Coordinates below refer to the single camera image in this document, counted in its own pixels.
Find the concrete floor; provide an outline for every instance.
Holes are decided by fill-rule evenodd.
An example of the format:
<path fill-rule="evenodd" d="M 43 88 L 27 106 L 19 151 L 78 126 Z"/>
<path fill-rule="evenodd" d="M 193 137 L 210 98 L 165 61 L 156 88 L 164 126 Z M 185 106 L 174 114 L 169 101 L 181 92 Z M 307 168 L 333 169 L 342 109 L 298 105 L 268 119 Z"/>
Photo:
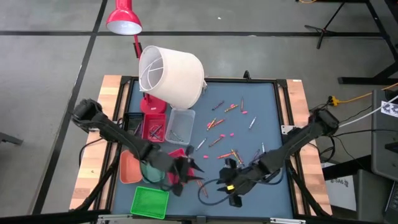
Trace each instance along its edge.
<path fill-rule="evenodd" d="M 381 21 L 398 43 L 398 26 L 384 1 L 372 1 Z M 0 30 L 93 29 L 99 0 L 3 0 Z M 299 4 L 293 0 L 136 0 L 134 10 L 145 31 L 258 31 L 307 32 L 303 26 L 323 26 L 338 3 Z M 100 30 L 114 8 L 109 0 Z M 376 32 L 364 4 L 346 4 L 330 25 L 331 30 Z M 24 139 L 22 146 L 0 144 L 0 217 L 24 215 L 68 103 L 89 37 L 0 35 L 0 131 Z M 329 95 L 344 100 L 379 86 L 339 85 L 340 76 L 371 77 L 393 62 L 382 39 L 330 38 L 320 50 L 317 39 L 304 37 L 140 37 L 142 46 L 191 52 L 210 77 L 241 77 L 245 70 L 255 78 L 302 79 L 308 106 L 324 103 Z M 97 37 L 78 96 L 97 98 L 103 75 L 137 75 L 132 37 Z M 345 119 L 370 105 L 365 99 L 331 108 Z M 364 119 L 342 132 L 370 128 Z M 342 136 L 354 157 L 370 152 L 370 133 Z M 86 134 L 73 124 L 47 195 L 44 213 L 68 210 L 78 172 L 78 150 Z M 330 146 L 320 138 L 320 149 Z M 335 161 L 350 157 L 338 144 Z"/>

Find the red lamp base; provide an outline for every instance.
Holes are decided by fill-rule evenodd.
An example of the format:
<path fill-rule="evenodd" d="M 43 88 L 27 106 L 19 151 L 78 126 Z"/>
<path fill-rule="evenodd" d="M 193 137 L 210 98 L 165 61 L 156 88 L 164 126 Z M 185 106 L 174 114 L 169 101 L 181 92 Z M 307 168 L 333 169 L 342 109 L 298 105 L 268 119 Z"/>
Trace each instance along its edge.
<path fill-rule="evenodd" d="M 166 102 L 148 94 L 145 94 L 145 97 L 140 102 L 140 109 L 145 114 L 165 113 L 166 108 Z"/>

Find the black robotic arm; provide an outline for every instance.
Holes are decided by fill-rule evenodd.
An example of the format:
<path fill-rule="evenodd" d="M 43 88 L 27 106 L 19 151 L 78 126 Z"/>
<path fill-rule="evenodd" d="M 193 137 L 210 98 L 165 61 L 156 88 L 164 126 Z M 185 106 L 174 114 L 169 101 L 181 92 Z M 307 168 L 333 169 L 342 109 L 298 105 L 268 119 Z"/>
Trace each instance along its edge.
<path fill-rule="evenodd" d="M 327 110 L 315 110 L 308 125 L 288 133 L 287 142 L 276 150 L 266 152 L 245 168 L 237 168 L 236 161 L 226 159 L 226 167 L 220 170 L 217 184 L 225 184 L 219 191 L 230 194 L 229 204 L 241 207 L 239 195 L 248 193 L 257 183 L 268 183 L 284 166 L 285 160 L 303 146 L 320 136 L 331 136 L 338 129 L 339 121 Z"/>

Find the green plastic basket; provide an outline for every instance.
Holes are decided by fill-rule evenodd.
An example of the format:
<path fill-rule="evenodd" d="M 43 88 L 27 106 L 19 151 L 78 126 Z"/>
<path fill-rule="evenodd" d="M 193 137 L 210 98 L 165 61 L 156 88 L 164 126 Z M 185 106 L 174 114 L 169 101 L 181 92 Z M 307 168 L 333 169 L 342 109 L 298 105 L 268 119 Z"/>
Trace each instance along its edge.
<path fill-rule="evenodd" d="M 137 187 L 130 213 L 164 219 L 169 193 L 147 187 Z"/>

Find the paper label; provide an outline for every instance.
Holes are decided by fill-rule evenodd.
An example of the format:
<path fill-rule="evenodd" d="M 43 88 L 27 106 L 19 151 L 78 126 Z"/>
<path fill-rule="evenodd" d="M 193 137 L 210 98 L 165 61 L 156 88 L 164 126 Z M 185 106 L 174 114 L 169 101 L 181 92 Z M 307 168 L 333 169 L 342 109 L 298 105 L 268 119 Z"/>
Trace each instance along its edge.
<path fill-rule="evenodd" d="M 398 118 L 398 105 L 381 101 L 381 112 Z"/>

